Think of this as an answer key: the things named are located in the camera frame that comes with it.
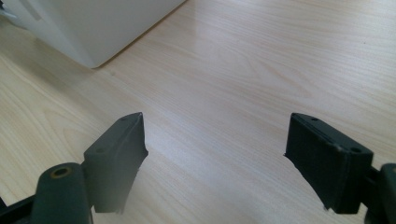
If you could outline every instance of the black plastic arm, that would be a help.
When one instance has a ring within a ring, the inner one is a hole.
[[[149,153],[143,114],[117,120],[84,153],[85,161],[44,172],[34,196],[6,207],[1,224],[91,224],[95,211],[122,211],[137,171]]]
[[[374,153],[320,119],[291,114],[285,156],[337,214],[368,207],[366,223],[396,223],[396,164],[378,172]]]

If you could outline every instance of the white object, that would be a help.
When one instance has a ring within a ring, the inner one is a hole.
[[[14,15],[14,13],[6,6],[2,5],[3,9],[0,9],[0,15],[7,17],[14,25],[24,28],[21,21]]]
[[[22,26],[87,67],[104,63],[184,0],[2,0]]]

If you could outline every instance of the screw hole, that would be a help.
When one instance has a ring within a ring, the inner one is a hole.
[[[356,147],[353,147],[350,150],[352,150],[353,152],[356,152],[356,153],[360,153],[361,152],[361,150],[359,148],[356,148]]]
[[[70,175],[70,173],[72,173],[72,169],[70,167],[61,167],[52,171],[52,173],[50,173],[50,177],[52,179],[59,179],[64,176]]]
[[[99,148],[97,148],[95,151],[96,151],[97,153],[104,153],[104,152],[105,152],[105,149],[102,148],[102,147],[99,147]]]

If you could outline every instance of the black plastic part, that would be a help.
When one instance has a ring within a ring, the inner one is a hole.
[[[40,176],[30,223],[92,223],[84,175],[79,164],[60,164]]]
[[[30,196],[7,208],[0,210],[1,224],[27,224],[29,223],[35,196]]]
[[[320,119],[293,113],[285,156],[327,209],[337,214],[358,212],[360,186],[373,160],[371,150]]]
[[[123,210],[137,171],[148,154],[142,113],[117,120],[85,151],[82,166],[95,212]]]
[[[364,177],[364,181],[361,186],[361,202],[367,206],[365,223],[388,223],[384,206],[379,195],[379,175],[380,173],[372,167],[366,177]]]
[[[0,211],[1,211],[2,209],[5,209],[5,208],[7,208],[7,206],[6,206],[6,204],[4,203],[3,199],[0,198]]]
[[[396,223],[396,164],[381,167],[378,188],[389,223]]]

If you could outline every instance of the wooden floor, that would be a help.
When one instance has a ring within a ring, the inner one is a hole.
[[[291,112],[396,162],[396,1],[189,0],[97,69],[0,20],[0,195],[141,111],[149,151],[104,223],[362,223],[283,154]]]

